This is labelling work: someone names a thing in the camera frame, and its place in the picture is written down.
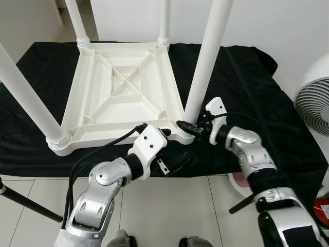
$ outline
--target tiled floor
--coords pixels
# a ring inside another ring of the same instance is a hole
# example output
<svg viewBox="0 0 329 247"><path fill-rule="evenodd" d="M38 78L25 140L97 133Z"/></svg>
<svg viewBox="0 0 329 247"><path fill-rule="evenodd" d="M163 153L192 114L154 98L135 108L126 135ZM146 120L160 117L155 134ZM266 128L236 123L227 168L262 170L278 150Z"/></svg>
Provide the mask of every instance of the tiled floor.
<svg viewBox="0 0 329 247"><path fill-rule="evenodd" d="M87 35L98 40L90 3L80 5ZM65 30L58 42L71 42L76 36L67 10L62 13ZM68 181L66 178L20 178L1 176L4 184L62 215ZM75 184L75 196L87 179ZM191 179L150 178L135 181L116 197L116 207L103 247L119 228L134 235L139 247L177 247L180 238L197 235L215 247L261 247L253 205L230 215L231 206L242 199L226 175ZM0 246L52 246L60 224L0 197Z"/></svg>

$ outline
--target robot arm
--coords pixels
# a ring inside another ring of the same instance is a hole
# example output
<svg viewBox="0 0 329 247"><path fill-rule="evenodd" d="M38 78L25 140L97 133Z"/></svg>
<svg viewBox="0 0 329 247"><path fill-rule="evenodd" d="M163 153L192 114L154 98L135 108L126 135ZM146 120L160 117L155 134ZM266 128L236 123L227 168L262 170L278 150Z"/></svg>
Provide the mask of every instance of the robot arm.
<svg viewBox="0 0 329 247"><path fill-rule="evenodd" d="M212 116L226 113L219 97L206 106ZM280 175L261 138L255 132L226 126L226 118L215 118L212 127L207 115L193 126L178 121L184 131L209 139L213 145L225 143L235 154L254 195L260 213L258 222L265 247L328 246L319 226Z"/></svg>
<svg viewBox="0 0 329 247"><path fill-rule="evenodd" d="M127 156L97 164L54 247L100 247L114 210L114 197L131 180L148 178L152 160L166 145L162 131L147 126Z"/></svg>

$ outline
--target black stand pole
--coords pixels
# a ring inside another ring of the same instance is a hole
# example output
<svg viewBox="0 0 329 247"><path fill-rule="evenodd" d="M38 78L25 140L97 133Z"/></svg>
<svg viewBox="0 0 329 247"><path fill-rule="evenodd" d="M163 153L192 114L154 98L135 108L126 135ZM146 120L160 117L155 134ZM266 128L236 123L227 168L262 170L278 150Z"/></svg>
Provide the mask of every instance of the black stand pole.
<svg viewBox="0 0 329 247"><path fill-rule="evenodd" d="M239 202L236 206L230 208L229 212L230 214L235 214L236 212L240 211L241 209L245 208L246 206L248 206L249 204L252 203L252 200L254 198L254 195L250 195L247 198L245 198L244 200L242 200L241 202Z"/></svg>
<svg viewBox="0 0 329 247"><path fill-rule="evenodd" d="M22 196L21 194L17 193L16 191L12 190L11 188L6 187L2 182L0 178L0 195L24 206L27 207L43 216L48 217L49 219L52 219L57 222L62 222L63 217L53 213L52 211L44 208L43 206L40 206L39 204L31 201L27 197Z"/></svg>

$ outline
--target black fabric sheet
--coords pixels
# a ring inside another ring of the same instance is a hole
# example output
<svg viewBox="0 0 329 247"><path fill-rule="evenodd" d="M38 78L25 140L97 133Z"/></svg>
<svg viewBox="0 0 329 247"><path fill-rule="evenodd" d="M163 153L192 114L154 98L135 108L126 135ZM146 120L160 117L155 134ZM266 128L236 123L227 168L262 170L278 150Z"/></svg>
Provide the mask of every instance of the black fabric sheet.
<svg viewBox="0 0 329 247"><path fill-rule="evenodd" d="M179 94L185 106L200 45L172 44L169 57ZM34 43L18 67L60 124L65 111L79 51L76 43ZM327 169L327 162L293 103L272 79L276 62L254 47L221 47L204 106L220 96L228 112L243 112L262 121L290 183L309 208ZM27 177L67 177L73 164L94 148L56 156L45 137L3 84L0 85L0 173ZM229 125L258 132L259 127L241 116L229 116ZM131 145L109 147L86 163L125 155ZM162 152L171 177L195 177L239 171L235 156L224 147L195 140L184 146L171 141ZM162 176L158 168L152 176Z"/></svg>

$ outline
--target red object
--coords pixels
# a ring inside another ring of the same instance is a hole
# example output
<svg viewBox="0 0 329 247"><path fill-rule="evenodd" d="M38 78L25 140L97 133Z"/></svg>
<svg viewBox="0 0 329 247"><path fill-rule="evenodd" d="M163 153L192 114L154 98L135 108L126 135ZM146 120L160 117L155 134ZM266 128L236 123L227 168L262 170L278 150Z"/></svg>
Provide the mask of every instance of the red object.
<svg viewBox="0 0 329 247"><path fill-rule="evenodd" d="M329 205L329 199L328 198L317 198L314 201L314 213L318 217L318 219L325 225L326 227L329 227L329 219L325 215L324 211L322 210L321 205Z"/></svg>
<svg viewBox="0 0 329 247"><path fill-rule="evenodd" d="M243 176L242 172L234 172L233 173L234 181L242 188L249 187L248 181Z"/></svg>

